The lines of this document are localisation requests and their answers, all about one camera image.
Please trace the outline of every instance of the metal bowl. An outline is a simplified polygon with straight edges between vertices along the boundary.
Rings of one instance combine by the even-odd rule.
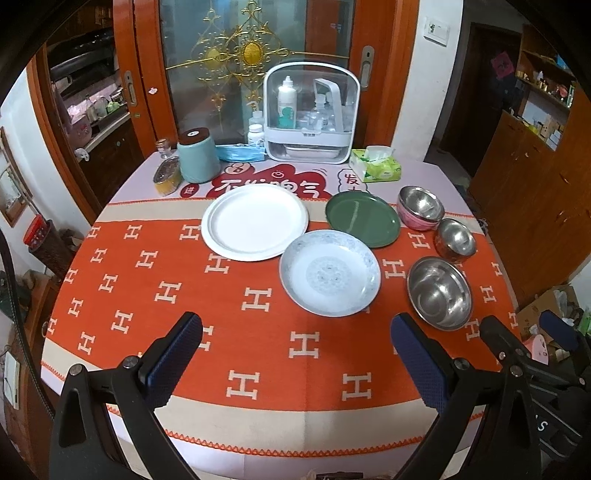
[[[398,201],[406,210],[426,222],[439,223],[445,215],[441,200],[421,187],[403,187],[398,194]]]
[[[444,218],[435,234],[435,250],[450,262],[461,262],[476,253],[476,240],[466,225]]]
[[[472,292],[462,273],[439,257],[423,257],[410,269],[407,291],[413,308],[439,330],[458,330],[472,314]]]

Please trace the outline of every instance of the tablecloth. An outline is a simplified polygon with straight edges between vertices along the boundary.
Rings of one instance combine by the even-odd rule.
[[[447,216],[475,234],[478,251],[460,265],[474,310],[455,332],[418,324],[452,357],[498,368],[478,326],[494,314],[516,328],[511,300],[491,246],[438,167],[403,163],[401,181],[367,185],[347,165],[233,164],[208,184],[184,184],[162,199],[151,184],[159,162],[152,155],[115,195],[64,280],[43,351],[42,377],[54,390],[74,363],[112,368],[127,355],[141,356],[191,310],[202,318],[203,343],[169,404],[156,411],[191,466],[245,479],[399,468],[436,412],[424,406],[392,347],[389,323],[399,312],[418,319],[406,275],[416,260],[436,255],[434,233],[403,227],[394,244],[374,249],[383,274],[374,302],[346,318],[319,317],[282,289],[278,258],[230,261],[201,238],[200,219],[213,198],[262,182],[302,199],[309,230],[328,228],[326,201],[343,190],[368,190],[392,205],[408,184],[438,195]],[[129,441],[116,408],[110,411]]]

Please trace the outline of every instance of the tissue box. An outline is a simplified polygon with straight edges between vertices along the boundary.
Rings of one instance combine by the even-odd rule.
[[[393,157],[369,161],[365,150],[352,150],[349,166],[363,183],[397,181],[402,176],[402,166]]]

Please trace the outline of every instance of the white plate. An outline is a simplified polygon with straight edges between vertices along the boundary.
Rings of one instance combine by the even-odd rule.
[[[257,183],[230,190],[205,210],[203,240],[230,260],[256,262],[281,255],[306,231],[308,211],[293,193]]]
[[[354,236],[315,230],[287,247],[279,276],[287,294],[303,309],[324,317],[344,317],[374,300],[381,270],[372,251]]]

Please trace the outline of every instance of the light switch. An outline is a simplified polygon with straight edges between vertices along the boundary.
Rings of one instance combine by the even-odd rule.
[[[427,17],[425,22],[425,38],[436,41],[443,46],[447,46],[449,39],[449,25],[436,20],[435,18]]]

